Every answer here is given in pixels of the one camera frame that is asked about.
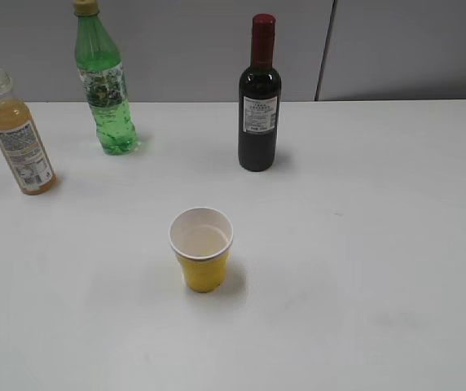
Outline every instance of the wine bottle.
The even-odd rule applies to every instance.
[[[251,65],[239,83],[239,162],[249,171],[269,169],[275,160],[282,81],[273,68],[275,22],[253,17]]]

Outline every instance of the bottle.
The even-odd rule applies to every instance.
[[[249,171],[269,169],[275,160],[282,81],[273,68],[275,22],[253,17],[251,65],[239,83],[239,162]]]
[[[0,69],[0,148],[24,194],[41,194],[55,174],[29,107],[12,93],[12,79]]]
[[[74,0],[78,18],[76,62],[103,150],[120,155],[135,148],[121,55],[97,16],[96,0]]]

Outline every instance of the cup rim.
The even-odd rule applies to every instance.
[[[231,228],[231,237],[229,238],[229,240],[227,241],[226,245],[220,249],[220,251],[217,251],[216,253],[214,254],[211,254],[211,255],[206,255],[206,256],[203,256],[203,257],[196,257],[196,256],[192,256],[192,255],[188,255],[186,253],[183,253],[182,251],[180,251],[178,248],[175,247],[174,245],[174,242],[172,241],[171,239],[171,228],[172,226],[174,225],[175,221],[181,217],[184,213],[186,212],[190,212],[191,210],[196,210],[196,209],[207,209],[207,210],[212,210],[214,212],[217,212],[219,214],[221,214],[227,221],[227,223],[229,224],[230,228]],[[171,248],[175,251],[176,254],[178,254],[179,256],[183,257],[183,258],[186,258],[188,261],[197,261],[197,262],[203,262],[203,261],[210,261],[216,257],[219,257],[221,256],[223,253],[225,253],[227,250],[229,250],[229,248],[231,247],[231,244],[233,243],[233,236],[234,236],[234,232],[233,232],[233,225],[231,224],[231,221],[230,219],[226,216],[226,214],[222,213],[220,210],[218,209],[215,209],[215,208],[210,208],[208,206],[196,206],[196,207],[193,207],[193,208],[189,208],[189,209],[186,209],[184,211],[182,211],[181,213],[179,213],[177,216],[175,216],[175,218],[172,220],[172,222],[169,224],[169,228],[168,228],[168,239],[169,239],[169,245],[171,246]]]

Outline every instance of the green plastic bottle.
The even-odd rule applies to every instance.
[[[132,151],[137,134],[130,117],[121,55],[99,17],[97,0],[74,0],[79,19],[76,62],[97,137],[110,155]]]

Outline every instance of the red bottle cap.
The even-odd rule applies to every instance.
[[[274,37],[276,19],[273,15],[258,14],[253,17],[254,37]]]
[[[271,67],[273,64],[273,45],[275,43],[275,23],[273,15],[258,14],[253,17],[251,36],[251,65]]]

